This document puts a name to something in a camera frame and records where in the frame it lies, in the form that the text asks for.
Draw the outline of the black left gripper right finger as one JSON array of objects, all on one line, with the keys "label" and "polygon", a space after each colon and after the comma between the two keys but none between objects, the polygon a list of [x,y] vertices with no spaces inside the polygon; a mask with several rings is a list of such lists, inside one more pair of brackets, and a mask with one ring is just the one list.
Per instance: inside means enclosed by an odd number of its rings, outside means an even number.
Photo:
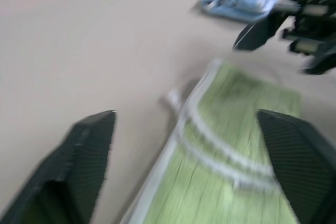
[{"label": "black left gripper right finger", "polygon": [[336,149],[312,124],[269,110],[257,119],[283,193],[300,224],[336,224]]}]

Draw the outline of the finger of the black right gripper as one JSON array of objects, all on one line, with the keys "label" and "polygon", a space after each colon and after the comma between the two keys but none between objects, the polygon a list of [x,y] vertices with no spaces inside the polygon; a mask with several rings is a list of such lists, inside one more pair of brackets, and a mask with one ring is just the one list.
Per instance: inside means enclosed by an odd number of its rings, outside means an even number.
[{"label": "finger of the black right gripper", "polygon": [[256,50],[273,37],[283,21],[262,20],[247,25],[234,42],[234,50]]},{"label": "finger of the black right gripper", "polygon": [[336,68],[336,47],[318,49],[302,72],[310,75],[322,75]]}]

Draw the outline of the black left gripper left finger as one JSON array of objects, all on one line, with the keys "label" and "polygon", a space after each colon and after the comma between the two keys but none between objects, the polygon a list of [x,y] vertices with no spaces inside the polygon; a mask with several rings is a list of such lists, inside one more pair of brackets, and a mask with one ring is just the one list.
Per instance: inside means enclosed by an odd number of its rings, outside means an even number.
[{"label": "black left gripper left finger", "polygon": [[31,173],[0,224],[90,224],[105,180],[117,113],[88,116]]}]

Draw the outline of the green striped cloth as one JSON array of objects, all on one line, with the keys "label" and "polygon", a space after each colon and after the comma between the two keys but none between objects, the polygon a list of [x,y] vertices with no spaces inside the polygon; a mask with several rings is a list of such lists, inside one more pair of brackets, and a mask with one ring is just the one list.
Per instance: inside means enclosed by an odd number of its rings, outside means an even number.
[{"label": "green striped cloth", "polygon": [[256,118],[299,116],[298,92],[215,59],[187,98],[167,99],[176,126],[120,224],[299,224]]}]

